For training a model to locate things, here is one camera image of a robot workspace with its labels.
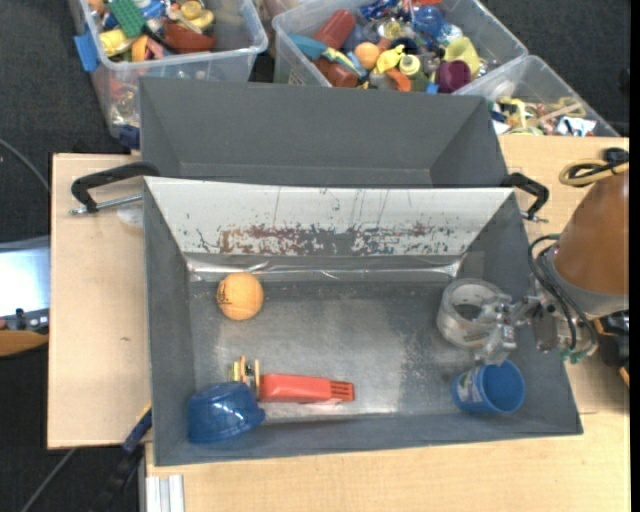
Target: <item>white plastic container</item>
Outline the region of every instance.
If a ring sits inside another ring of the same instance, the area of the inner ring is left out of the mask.
[[[372,0],[312,0],[277,15],[272,20],[276,32],[274,82],[331,87],[316,66],[304,56],[290,34],[312,36],[337,9],[356,13]],[[477,0],[442,0],[436,5],[446,21],[457,25],[473,42],[478,55],[491,70],[528,54],[527,48]],[[484,81],[486,75],[474,82]]]
[[[139,123],[137,100],[141,76],[246,82],[255,59],[267,49],[268,41],[252,0],[204,0],[217,15],[214,33],[217,44],[211,52],[178,54],[144,62],[114,62],[100,43],[101,27],[91,15],[86,0],[68,0],[80,35],[90,34],[98,66],[90,73],[111,135],[118,137],[122,126]]]
[[[600,137],[619,137],[604,119],[591,108],[566,82],[540,57],[527,55],[507,63],[482,81],[472,82],[458,89],[456,95],[483,96],[488,102],[501,97],[518,98],[526,103],[554,105],[568,99],[582,105],[588,121],[595,121],[594,134]]]

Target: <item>wires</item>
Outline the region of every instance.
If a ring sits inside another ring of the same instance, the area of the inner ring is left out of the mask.
[[[581,320],[581,322],[587,327],[587,330],[589,331],[589,335],[591,337],[591,346],[594,347],[597,345],[597,340],[598,340],[598,334],[596,333],[595,328],[593,327],[589,319],[586,317],[582,309],[575,303],[573,299],[571,299],[571,297],[562,289],[562,287],[557,282],[557,280],[554,279],[551,275],[551,272],[548,266],[549,264],[547,262],[547,259],[544,257],[544,255],[552,246],[544,249],[538,256],[537,260],[533,256],[533,249],[540,242],[543,242],[545,240],[559,240],[559,239],[560,239],[560,235],[556,234],[556,235],[542,236],[534,240],[531,243],[531,245],[529,245],[528,254],[527,254],[528,260],[529,260],[529,267],[531,268],[531,272],[533,273],[534,277],[538,280],[540,285],[542,285],[558,301],[558,304],[562,309],[562,313],[564,314],[567,320],[567,325],[569,327],[569,332],[571,334],[571,342],[569,344],[569,350],[571,351],[575,350],[576,345],[578,343],[578,334],[577,334],[576,326],[573,322],[573,318],[571,315],[571,309],[573,309],[573,311],[576,313],[576,315]]]
[[[624,149],[607,149],[605,159],[606,161],[576,160],[564,166],[560,171],[560,183],[571,187],[584,187],[629,170],[629,152]]]
[[[73,448],[67,452],[67,454],[63,457],[63,459],[60,462],[58,462],[55,468],[53,468],[53,471],[49,473],[49,476],[45,478],[44,482],[40,484],[40,487],[36,489],[36,492],[33,493],[31,498],[29,498],[29,501],[27,501],[26,505],[20,509],[20,512],[27,512],[31,508],[31,506],[36,502],[36,500],[42,494],[42,491],[45,490],[47,485],[49,485],[51,480],[53,480],[53,477],[55,477],[58,474],[58,472],[64,467],[64,465],[69,461],[69,459],[76,452],[76,450],[77,448]]]
[[[13,153],[13,155],[16,158],[18,158],[24,165],[26,165],[27,169],[29,169],[36,176],[36,178],[40,180],[40,183],[42,183],[44,188],[47,189],[47,193],[51,194],[51,189],[49,188],[49,184],[47,183],[47,180],[45,180],[42,177],[42,175],[38,172],[38,169],[36,169],[36,167],[29,160],[27,160],[27,157],[25,157],[22,153],[20,153],[20,151],[14,148],[11,144],[9,144],[3,138],[0,138],[0,145],[8,149],[11,153]]]

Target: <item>ping pong ball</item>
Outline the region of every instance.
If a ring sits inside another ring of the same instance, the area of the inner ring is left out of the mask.
[[[216,302],[231,320],[247,320],[255,316],[264,301],[262,285],[247,272],[234,272],[218,285]]]

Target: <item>orange ball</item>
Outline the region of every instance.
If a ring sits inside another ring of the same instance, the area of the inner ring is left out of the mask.
[[[231,320],[247,320],[262,308],[264,291],[262,285],[247,272],[235,272],[225,277],[218,285],[216,302],[222,313]]]
[[[353,54],[364,69],[371,71],[376,66],[380,56],[380,48],[373,43],[360,43],[354,48]]]

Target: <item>wooden table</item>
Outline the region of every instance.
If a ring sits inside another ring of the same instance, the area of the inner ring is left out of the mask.
[[[587,189],[561,185],[560,169],[622,138],[503,136],[511,171],[546,184],[548,224],[558,233]],[[142,232],[116,211],[71,217],[72,181],[135,156],[55,155],[48,446],[117,444],[150,400]],[[139,192],[140,181],[97,189],[105,200]],[[184,475],[186,510],[387,511],[631,509],[628,389],[598,356],[568,366],[585,433],[371,453],[156,467]]]

